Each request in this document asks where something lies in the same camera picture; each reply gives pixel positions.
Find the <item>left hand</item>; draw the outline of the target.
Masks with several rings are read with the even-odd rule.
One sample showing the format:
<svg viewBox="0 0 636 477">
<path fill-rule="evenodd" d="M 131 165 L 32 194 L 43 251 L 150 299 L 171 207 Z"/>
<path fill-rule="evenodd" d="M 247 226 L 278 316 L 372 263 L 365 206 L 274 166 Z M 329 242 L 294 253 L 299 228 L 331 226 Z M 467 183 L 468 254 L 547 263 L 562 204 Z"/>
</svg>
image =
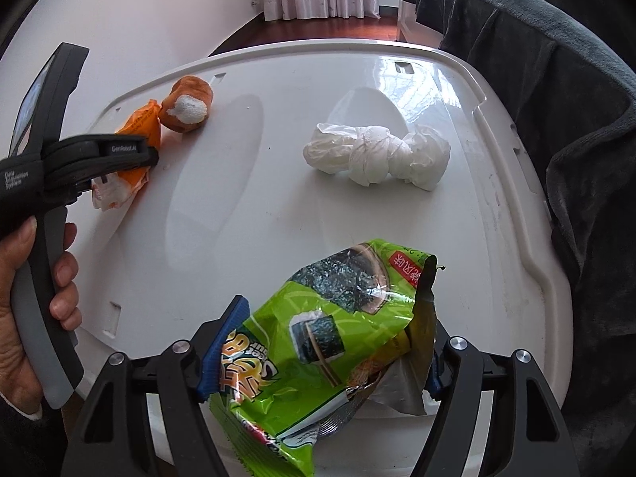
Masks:
<svg viewBox="0 0 636 477">
<path fill-rule="evenodd" d="M 67 249 L 77 235 L 62 208 L 34 217 L 1 240 L 1 396 L 26 416 L 47 401 L 66 404 L 84 368 L 76 329 L 81 323 Z"/>
</svg>

